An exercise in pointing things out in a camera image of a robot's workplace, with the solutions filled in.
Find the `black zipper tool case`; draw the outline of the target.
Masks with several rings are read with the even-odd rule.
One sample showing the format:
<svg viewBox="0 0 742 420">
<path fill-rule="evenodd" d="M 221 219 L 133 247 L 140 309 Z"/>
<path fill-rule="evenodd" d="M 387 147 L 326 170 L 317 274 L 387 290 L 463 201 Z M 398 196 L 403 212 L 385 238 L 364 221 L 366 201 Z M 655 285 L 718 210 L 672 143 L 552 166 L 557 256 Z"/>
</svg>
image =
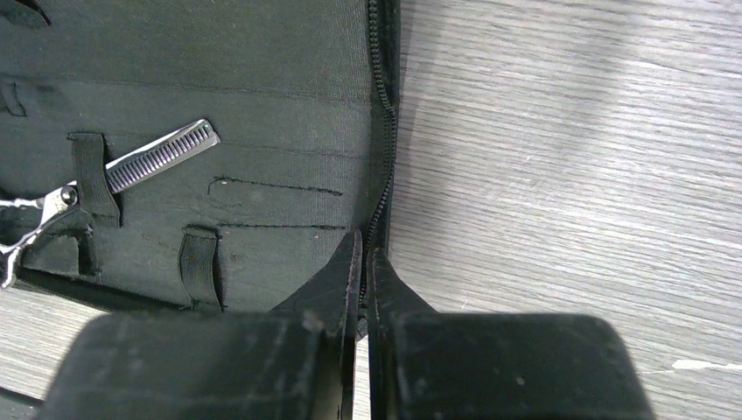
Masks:
<svg viewBox="0 0 742 420">
<path fill-rule="evenodd" d="M 114 159 L 199 119 L 220 143 L 76 208 L 11 287 L 104 310 L 276 308 L 352 230 L 363 254 L 389 194 L 397 1 L 4 1 L 1 201 L 75 179 L 74 147 Z M 35 208 L 1 208 L 1 241 Z"/>
</svg>

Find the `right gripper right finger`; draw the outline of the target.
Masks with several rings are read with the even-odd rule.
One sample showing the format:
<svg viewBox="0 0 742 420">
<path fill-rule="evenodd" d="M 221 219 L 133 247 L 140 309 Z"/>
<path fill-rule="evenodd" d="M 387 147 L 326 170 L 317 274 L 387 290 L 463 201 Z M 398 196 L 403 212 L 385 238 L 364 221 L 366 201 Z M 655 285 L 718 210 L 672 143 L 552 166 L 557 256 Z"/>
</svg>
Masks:
<svg viewBox="0 0 742 420">
<path fill-rule="evenodd" d="M 386 253 L 367 258 L 374 419 L 651 419 L 628 351 L 601 318 L 434 310 Z"/>
</svg>

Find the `silver thinning scissors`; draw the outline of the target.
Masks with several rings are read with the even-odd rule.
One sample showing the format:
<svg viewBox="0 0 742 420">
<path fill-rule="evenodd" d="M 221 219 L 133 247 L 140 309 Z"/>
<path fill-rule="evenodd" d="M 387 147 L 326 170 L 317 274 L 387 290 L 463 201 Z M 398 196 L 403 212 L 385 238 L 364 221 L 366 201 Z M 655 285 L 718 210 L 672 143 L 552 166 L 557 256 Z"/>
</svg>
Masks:
<svg viewBox="0 0 742 420">
<path fill-rule="evenodd" d="M 193 158 L 221 142 L 214 126 L 199 119 L 185 127 L 139 147 L 106 164 L 101 162 L 104 142 L 92 137 L 73 148 L 75 179 L 36 199 L 3 199 L 1 208 L 35 208 L 41 211 L 38 225 L 12 244 L 1 245 L 4 266 L 1 288 L 10 288 L 18 279 L 22 255 L 46 230 L 76 208 L 119 221 L 120 211 L 113 199 L 121 193 L 175 165 Z"/>
</svg>

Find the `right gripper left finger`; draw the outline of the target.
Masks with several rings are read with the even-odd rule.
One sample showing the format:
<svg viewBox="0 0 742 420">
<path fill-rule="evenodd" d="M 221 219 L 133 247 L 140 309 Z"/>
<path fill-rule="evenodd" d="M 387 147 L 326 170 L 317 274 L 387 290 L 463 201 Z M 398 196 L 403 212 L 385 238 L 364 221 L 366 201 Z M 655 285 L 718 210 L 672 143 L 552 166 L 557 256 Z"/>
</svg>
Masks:
<svg viewBox="0 0 742 420">
<path fill-rule="evenodd" d="M 42 419 L 348 419 L 363 254 L 348 232 L 271 311 L 130 312 L 89 322 Z"/>
</svg>

